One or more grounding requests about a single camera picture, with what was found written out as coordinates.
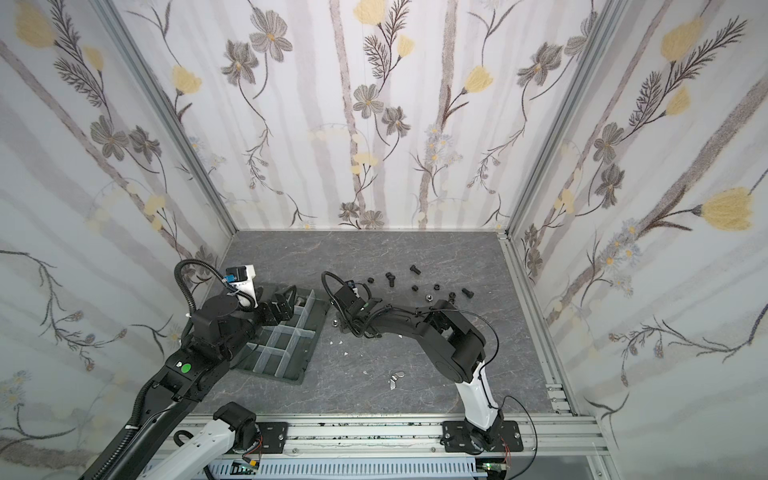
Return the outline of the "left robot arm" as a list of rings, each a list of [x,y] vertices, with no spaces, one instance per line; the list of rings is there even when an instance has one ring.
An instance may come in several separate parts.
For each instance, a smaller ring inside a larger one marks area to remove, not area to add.
[[[189,266],[209,271],[223,291],[198,306],[184,280],[183,271]],[[245,267],[222,274],[199,259],[179,261],[173,276],[189,308],[180,347],[140,388],[125,425],[81,475],[83,479],[136,479],[260,329],[292,318],[298,297],[297,287],[291,285],[263,300],[263,289],[255,286]]]

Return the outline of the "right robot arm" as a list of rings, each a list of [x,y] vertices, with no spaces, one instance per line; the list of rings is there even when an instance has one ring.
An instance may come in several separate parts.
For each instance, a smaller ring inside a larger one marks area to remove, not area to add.
[[[519,427],[504,418],[485,374],[486,339],[453,303],[425,308],[385,304],[360,295],[351,281],[330,295],[339,322],[357,337],[399,335],[417,342],[438,373],[454,383],[464,408],[461,421],[442,423],[448,453],[506,454],[524,449]]]

